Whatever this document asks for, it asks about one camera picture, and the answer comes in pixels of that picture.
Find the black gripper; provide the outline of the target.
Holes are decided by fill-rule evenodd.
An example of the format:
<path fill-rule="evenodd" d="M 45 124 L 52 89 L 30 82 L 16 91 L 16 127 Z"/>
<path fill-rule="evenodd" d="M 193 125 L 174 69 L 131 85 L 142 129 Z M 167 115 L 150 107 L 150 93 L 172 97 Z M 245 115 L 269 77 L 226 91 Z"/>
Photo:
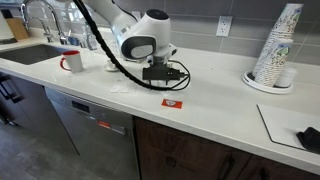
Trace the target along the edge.
<path fill-rule="evenodd" d="M 167 66 L 151 66 L 142 71 L 143 80 L 179 80 L 179 71 Z"/>

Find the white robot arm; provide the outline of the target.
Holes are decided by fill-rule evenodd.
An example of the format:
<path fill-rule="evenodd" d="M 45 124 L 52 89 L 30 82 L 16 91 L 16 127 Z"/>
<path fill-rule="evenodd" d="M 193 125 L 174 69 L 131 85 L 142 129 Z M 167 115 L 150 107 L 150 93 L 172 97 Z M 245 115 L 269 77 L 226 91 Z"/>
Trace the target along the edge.
<path fill-rule="evenodd" d="M 111 53 L 89 14 L 87 6 L 109 23 L 119 51 L 125 59 L 151 59 L 151 65 L 142 69 L 143 80 L 170 81 L 181 78 L 181 72 L 178 69 L 167 66 L 167 62 L 177 49 L 170 43 L 171 22 L 170 17 L 164 11 L 149 9 L 140 20 L 137 20 L 133 15 L 121 9 L 114 0 L 58 1 L 73 1 L 76 4 L 111 62 L 132 81 L 138 82 L 139 79 L 129 73 Z"/>

